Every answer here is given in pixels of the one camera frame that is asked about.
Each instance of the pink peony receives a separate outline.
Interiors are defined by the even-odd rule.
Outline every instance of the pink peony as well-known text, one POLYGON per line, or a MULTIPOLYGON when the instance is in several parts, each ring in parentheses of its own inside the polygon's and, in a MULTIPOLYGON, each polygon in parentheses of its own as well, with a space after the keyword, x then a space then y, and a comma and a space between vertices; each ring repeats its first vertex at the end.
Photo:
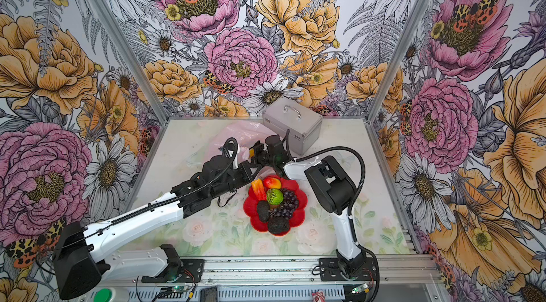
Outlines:
POLYGON ((83 140, 53 123, 0 135, 0 241, 36 239, 60 218, 78 221, 87 210, 83 140))
POLYGON ((454 78, 425 80, 413 98, 409 118, 408 153, 427 158, 439 173, 457 169, 474 147, 478 121, 472 115, 472 97, 454 78))
POLYGON ((229 83, 238 97, 247 97, 249 90, 273 81, 277 76, 277 58, 273 46, 261 37, 234 28, 223 31, 215 42, 205 46, 208 70, 218 80, 229 83))
POLYGON ((239 0, 200 0, 195 4, 156 0, 156 6, 163 11, 167 8, 166 20, 174 24, 174 36, 182 41, 219 33, 239 18, 239 0))
POLYGON ((472 7, 481 0, 445 0, 440 11, 433 16, 433 29, 428 43, 420 52, 421 61, 432 68, 438 68, 447 76, 458 76, 463 81, 476 78, 490 67, 502 54, 510 40, 502 37, 505 25, 512 11, 512 5, 504 6, 506 0, 496 4, 497 13, 484 25, 470 25, 463 32, 455 32, 456 19, 453 11, 456 5, 472 7))

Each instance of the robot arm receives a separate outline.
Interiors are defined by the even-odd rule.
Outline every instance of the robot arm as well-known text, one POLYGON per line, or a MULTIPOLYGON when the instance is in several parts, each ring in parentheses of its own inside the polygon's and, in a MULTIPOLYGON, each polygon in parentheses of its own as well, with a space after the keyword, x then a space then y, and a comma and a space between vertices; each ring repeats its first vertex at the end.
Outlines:
POLYGON ((209 207, 216 197, 251 183, 265 166, 275 169, 279 176, 309 181, 321 206, 331 213, 343 276, 358 276, 366 255, 357 242, 349 211, 359 190, 334 157, 292 159, 278 135, 266 138, 265 144, 254 144, 250 161, 236 162, 234 138, 226 141, 222 152, 204 163, 201 172, 153 202, 86 227, 78 222, 67 225, 53 255, 60 298, 78 297, 104 279, 136 275, 176 279, 182 264, 173 246, 162 245, 151 252, 116 250, 157 227, 209 207))

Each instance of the small red object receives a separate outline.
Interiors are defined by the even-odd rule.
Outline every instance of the small red object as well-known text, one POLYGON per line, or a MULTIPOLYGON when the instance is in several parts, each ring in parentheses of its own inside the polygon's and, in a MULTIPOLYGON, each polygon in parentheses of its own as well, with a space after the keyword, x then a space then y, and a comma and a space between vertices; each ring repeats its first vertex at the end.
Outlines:
POLYGON ((313 298, 313 302, 326 302, 326 297, 324 297, 324 292, 322 290, 311 293, 311 297, 313 298))
MULTIPOLYGON (((298 227, 299 225, 304 223, 305 220, 305 206, 307 206, 307 195, 304 191, 302 191, 297 184, 296 180, 287 180, 280 178, 276 175, 273 175, 273 177, 281 180, 281 189, 290 189, 291 191, 294 191, 294 193, 297 196, 297 199, 300 202, 300 205, 298 208, 294 211, 294 215, 292 218, 288 220, 288 224, 290 225, 290 229, 288 231, 281 233, 281 234, 274 234, 274 236, 282 237, 288 232, 290 232, 291 228, 298 227)), ((249 196, 246 198, 244 204, 243 204, 243 210, 245 211, 245 214, 250 217, 250 225, 258 232, 267 232, 268 231, 268 224, 263 223, 258 218, 258 212, 256 211, 256 208, 258 206, 258 201, 261 199, 258 199, 256 197, 254 189, 251 187, 249 188, 249 196)))

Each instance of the daisy center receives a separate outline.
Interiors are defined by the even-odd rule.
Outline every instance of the daisy center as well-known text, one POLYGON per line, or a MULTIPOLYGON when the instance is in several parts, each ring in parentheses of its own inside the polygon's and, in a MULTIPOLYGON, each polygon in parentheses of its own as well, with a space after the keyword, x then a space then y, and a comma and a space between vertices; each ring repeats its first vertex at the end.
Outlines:
POLYGON ((353 70, 353 66, 351 64, 345 64, 341 67, 340 70, 342 75, 350 74, 353 70))
POLYGON ((424 174, 417 174, 415 177, 415 188, 419 191, 419 194, 425 199, 432 199, 434 196, 434 186, 430 182, 429 178, 424 174))
POLYGON ((214 16, 216 9, 218 9, 218 0, 197 0, 195 3, 187 3, 185 0, 178 0, 176 4, 179 7, 178 13, 186 19, 202 14, 214 16))
POLYGON ((274 101, 281 98, 281 96, 282 96, 282 94, 280 92, 278 92, 278 91, 267 92, 264 95, 264 102, 265 102, 265 104, 270 106, 274 101))
POLYGON ((527 282, 527 284, 520 290, 526 301, 532 302, 546 302, 546 295, 537 286, 527 282))
POLYGON ((250 66, 247 66, 245 62, 240 61, 239 63, 235 64, 234 62, 231 62, 231 69, 235 71, 235 76, 237 78, 247 78, 250 77, 251 69, 250 66))
POLYGON ((104 162, 102 170, 100 171, 100 184, 103 187, 112 186, 113 182, 116 180, 116 172, 116 162, 112 159, 106 160, 106 162, 104 162))
POLYGON ((121 84, 121 87, 123 87, 125 90, 128 90, 129 87, 131 87, 131 80, 129 80, 129 78, 125 76, 119 79, 119 83, 121 84))
POLYGON ((56 202, 66 184, 62 175, 55 172, 38 176, 34 181, 36 182, 36 189, 28 192, 27 196, 35 202, 38 202, 42 198, 48 198, 49 201, 56 202))
POLYGON ((415 48, 415 46, 411 45, 406 51, 406 58, 412 58, 416 52, 417 49, 415 48))
POLYGON ((423 128, 421 128, 421 132, 425 136, 425 140, 427 141, 434 141, 438 134, 440 134, 440 131, 438 130, 438 120, 433 120, 432 117, 430 117, 430 114, 426 115, 425 117, 425 125, 423 128))
POLYGON ((168 51, 170 48, 170 41, 167 38, 160 39, 160 48, 163 51, 168 51))

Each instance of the red plate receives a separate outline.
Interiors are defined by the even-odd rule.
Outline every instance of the red plate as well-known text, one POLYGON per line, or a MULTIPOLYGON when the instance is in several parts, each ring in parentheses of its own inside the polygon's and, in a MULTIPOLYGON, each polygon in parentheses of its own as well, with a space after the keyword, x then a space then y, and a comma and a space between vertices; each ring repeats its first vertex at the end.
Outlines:
MULTIPOLYGON (((278 179, 281 179, 281 189, 290 189, 291 191, 294 191, 297 199, 300 202, 300 205, 298 208, 294 211, 294 215, 292 218, 288 221, 290 224, 290 229, 282 234, 274 234, 277 237, 282 237, 288 232, 290 232, 291 228, 298 227, 299 225, 303 224, 305 220, 305 206, 307 206, 307 195, 304 191, 302 191, 297 184, 296 180, 287 180, 280 178, 276 175, 275 176, 278 179)), ((252 187, 249 188, 249 196, 246 198, 245 203, 243 204, 243 210, 245 211, 245 214, 250 217, 250 225, 258 231, 258 232, 267 232, 268 231, 268 224, 262 223, 260 219, 258 218, 258 212, 256 211, 256 207, 258 206, 258 198, 254 194, 254 191, 252 190, 252 187)))

